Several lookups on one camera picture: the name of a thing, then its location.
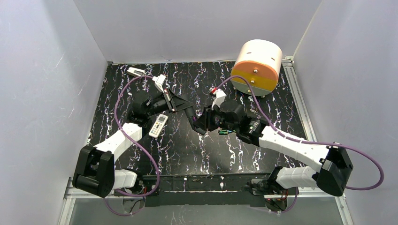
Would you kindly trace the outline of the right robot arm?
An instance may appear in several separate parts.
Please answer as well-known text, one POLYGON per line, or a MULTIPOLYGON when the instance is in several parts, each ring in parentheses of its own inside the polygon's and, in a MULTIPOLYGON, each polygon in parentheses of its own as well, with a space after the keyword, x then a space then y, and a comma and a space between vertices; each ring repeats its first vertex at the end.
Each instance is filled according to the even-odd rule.
POLYGON ((276 167, 264 185, 273 190, 295 187, 319 188, 342 196, 353 170, 344 147, 332 144, 309 144, 280 130, 274 130, 263 118, 247 114, 242 105, 231 100, 220 106, 208 106, 193 120, 198 133, 218 128, 232 131, 243 142, 271 149, 305 164, 304 167, 276 167))

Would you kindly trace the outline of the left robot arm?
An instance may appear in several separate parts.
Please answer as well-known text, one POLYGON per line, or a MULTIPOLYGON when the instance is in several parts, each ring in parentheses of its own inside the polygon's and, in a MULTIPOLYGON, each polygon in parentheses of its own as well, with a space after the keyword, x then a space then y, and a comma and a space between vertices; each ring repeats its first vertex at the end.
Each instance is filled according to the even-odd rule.
POLYGON ((146 135, 152 135, 155 122, 151 117, 163 111, 175 113, 184 110, 190 123, 195 121, 193 103, 186 96, 180 97, 170 89, 138 91, 132 99, 126 123, 105 141, 95 146, 86 145, 79 153, 72 185, 75 188, 106 197, 112 190, 132 188, 137 174, 128 169, 116 170, 116 160, 133 144, 146 135))

